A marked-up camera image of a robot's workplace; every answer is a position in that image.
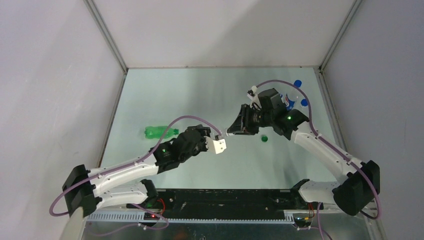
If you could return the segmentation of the white bottle cap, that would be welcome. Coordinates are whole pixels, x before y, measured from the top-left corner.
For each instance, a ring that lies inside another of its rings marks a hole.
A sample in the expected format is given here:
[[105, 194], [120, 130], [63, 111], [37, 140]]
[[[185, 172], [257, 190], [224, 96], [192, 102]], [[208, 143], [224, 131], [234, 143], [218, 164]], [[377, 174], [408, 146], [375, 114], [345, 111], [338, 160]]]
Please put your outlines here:
[[230, 136], [232, 136], [233, 134], [232, 134], [232, 133], [230, 133], [230, 132], [229, 132], [229, 130], [226, 128], [226, 129], [225, 129], [225, 135], [226, 135], [227, 137], [230, 137]]

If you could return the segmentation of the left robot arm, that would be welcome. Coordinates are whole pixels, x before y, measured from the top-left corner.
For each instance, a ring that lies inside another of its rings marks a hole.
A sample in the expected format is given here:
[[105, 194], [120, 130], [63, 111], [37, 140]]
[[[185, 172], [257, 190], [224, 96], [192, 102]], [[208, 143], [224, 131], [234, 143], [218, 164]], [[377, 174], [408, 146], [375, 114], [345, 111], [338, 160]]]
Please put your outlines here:
[[147, 178], [177, 168], [201, 152], [220, 154], [227, 148], [225, 139], [212, 136], [211, 129], [190, 126], [171, 140], [152, 147], [146, 157], [111, 167], [87, 169], [77, 165], [62, 186], [67, 214], [82, 208], [87, 217], [98, 209], [141, 204], [153, 208], [158, 202], [157, 190]]

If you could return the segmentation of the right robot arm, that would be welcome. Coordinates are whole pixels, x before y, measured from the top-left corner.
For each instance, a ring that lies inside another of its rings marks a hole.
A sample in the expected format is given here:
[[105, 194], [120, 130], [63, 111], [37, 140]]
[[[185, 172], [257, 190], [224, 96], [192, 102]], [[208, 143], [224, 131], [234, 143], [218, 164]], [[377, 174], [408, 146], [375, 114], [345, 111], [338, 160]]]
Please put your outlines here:
[[252, 136], [260, 128], [272, 128], [279, 136], [314, 155], [336, 179], [335, 182], [300, 181], [290, 196], [295, 208], [304, 209], [312, 202], [328, 203], [355, 216], [375, 199], [380, 190], [380, 167], [374, 161], [363, 162], [331, 144], [301, 111], [287, 110], [276, 89], [257, 93], [253, 87], [247, 94], [251, 103], [241, 105], [237, 118], [226, 129], [227, 135]]

